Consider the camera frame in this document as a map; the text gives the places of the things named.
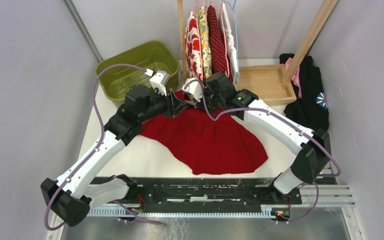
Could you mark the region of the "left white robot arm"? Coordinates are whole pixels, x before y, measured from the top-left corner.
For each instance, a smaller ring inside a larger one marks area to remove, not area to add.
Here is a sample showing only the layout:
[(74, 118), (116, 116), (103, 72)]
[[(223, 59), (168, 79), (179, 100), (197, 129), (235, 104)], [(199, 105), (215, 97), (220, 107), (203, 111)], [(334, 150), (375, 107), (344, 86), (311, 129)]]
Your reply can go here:
[(142, 132), (143, 123), (158, 116), (174, 118), (186, 108), (187, 104), (172, 89), (159, 93), (144, 85), (134, 86), (116, 113), (101, 126), (95, 145), (57, 179), (46, 178), (41, 183), (46, 203), (46, 229), (59, 229), (49, 225), (50, 211), (62, 219), (61, 226), (74, 227), (86, 218), (91, 209), (102, 204), (119, 199), (127, 204), (134, 202), (138, 191), (123, 179), (116, 177), (95, 187), (91, 187), (90, 183), (116, 154)]

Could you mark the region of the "red skirt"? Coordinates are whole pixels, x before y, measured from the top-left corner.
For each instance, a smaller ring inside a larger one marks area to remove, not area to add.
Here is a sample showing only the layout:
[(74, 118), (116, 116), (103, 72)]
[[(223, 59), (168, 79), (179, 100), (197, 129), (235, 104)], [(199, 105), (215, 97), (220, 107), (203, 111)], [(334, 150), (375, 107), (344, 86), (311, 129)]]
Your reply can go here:
[(269, 159), (261, 141), (230, 115), (213, 121), (198, 108), (148, 120), (141, 135), (168, 148), (194, 175), (252, 173)]

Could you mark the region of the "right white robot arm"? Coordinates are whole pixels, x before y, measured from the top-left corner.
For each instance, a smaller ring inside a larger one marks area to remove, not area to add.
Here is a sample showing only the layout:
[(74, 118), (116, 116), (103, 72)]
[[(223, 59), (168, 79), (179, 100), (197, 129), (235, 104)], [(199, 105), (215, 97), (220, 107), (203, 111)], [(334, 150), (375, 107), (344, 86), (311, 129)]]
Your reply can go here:
[(290, 167), (275, 178), (268, 191), (275, 204), (286, 201), (296, 187), (312, 184), (333, 159), (325, 130), (312, 130), (279, 114), (255, 93), (237, 90), (222, 72), (211, 75), (207, 84), (190, 78), (182, 90), (213, 121), (227, 114), (236, 116), (275, 137), (295, 155)]

